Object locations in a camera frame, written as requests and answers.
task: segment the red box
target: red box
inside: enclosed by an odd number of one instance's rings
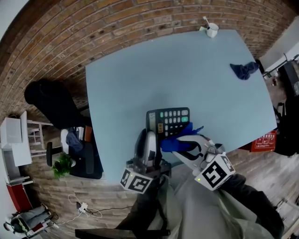
[[[240,149],[249,150],[250,152],[274,151],[276,145],[276,130],[263,135],[262,137],[244,145]]]

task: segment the white mug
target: white mug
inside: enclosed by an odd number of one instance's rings
[[[209,37],[214,38],[217,35],[218,30],[219,30],[219,27],[215,23],[209,23],[209,26],[206,30],[206,34]]]

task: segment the white cabinet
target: white cabinet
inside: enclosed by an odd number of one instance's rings
[[[21,120],[5,118],[0,127],[2,149],[11,149],[12,144],[22,143]]]

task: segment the black office chair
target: black office chair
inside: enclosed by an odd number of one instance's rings
[[[28,104],[35,105],[53,124],[62,130],[71,127],[92,126],[91,119],[84,117],[77,109],[71,94],[59,81],[41,79],[31,82],[24,93]],[[102,177],[103,168],[100,163],[99,153],[92,133],[91,142],[83,142],[84,148],[75,152],[69,148],[69,155],[76,160],[76,165],[71,169],[71,175],[99,179]],[[62,152],[62,149],[52,148],[47,145],[47,164],[52,165],[52,155]]]

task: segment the brick wall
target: brick wall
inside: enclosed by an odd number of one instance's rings
[[[195,31],[203,16],[236,29],[255,57],[296,16],[288,0],[31,0],[0,43],[0,120],[25,109],[26,85],[42,77],[63,80],[78,107],[87,104],[85,66],[155,37]]]

